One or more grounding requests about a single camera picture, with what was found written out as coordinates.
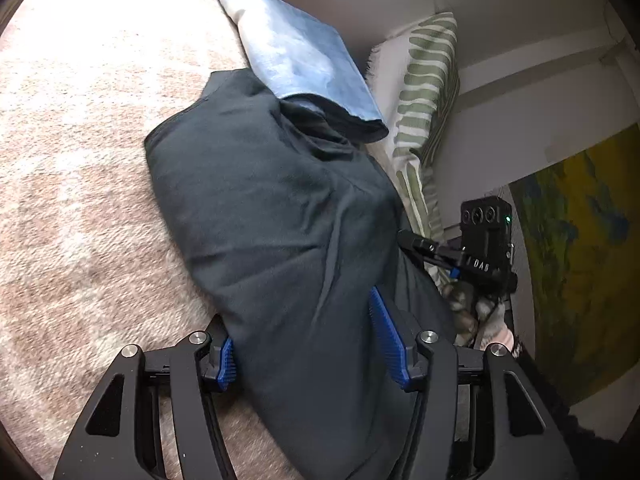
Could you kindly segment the gloved right hand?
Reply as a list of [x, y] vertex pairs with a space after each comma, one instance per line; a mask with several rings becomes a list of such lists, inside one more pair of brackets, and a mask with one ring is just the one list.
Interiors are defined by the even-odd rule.
[[485, 351], [491, 344], [503, 344], [516, 358], [520, 355], [522, 345], [514, 334], [508, 300], [475, 298], [473, 287], [460, 281], [442, 286], [442, 298], [454, 317], [457, 347]]

